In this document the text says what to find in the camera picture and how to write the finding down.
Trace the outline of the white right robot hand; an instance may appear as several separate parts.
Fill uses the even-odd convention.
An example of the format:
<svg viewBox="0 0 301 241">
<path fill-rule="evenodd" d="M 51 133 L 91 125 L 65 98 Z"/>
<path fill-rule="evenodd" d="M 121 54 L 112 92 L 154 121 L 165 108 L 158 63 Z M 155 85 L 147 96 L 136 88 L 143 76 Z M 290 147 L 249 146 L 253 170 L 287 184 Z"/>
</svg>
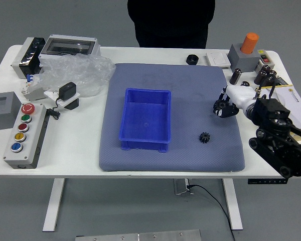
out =
<svg viewBox="0 0 301 241">
<path fill-rule="evenodd" d="M 221 118 L 235 116 L 240 110 L 248 119 L 256 103 L 255 91 L 248 86 L 228 85 L 213 105 L 213 113 Z"/>
</svg>

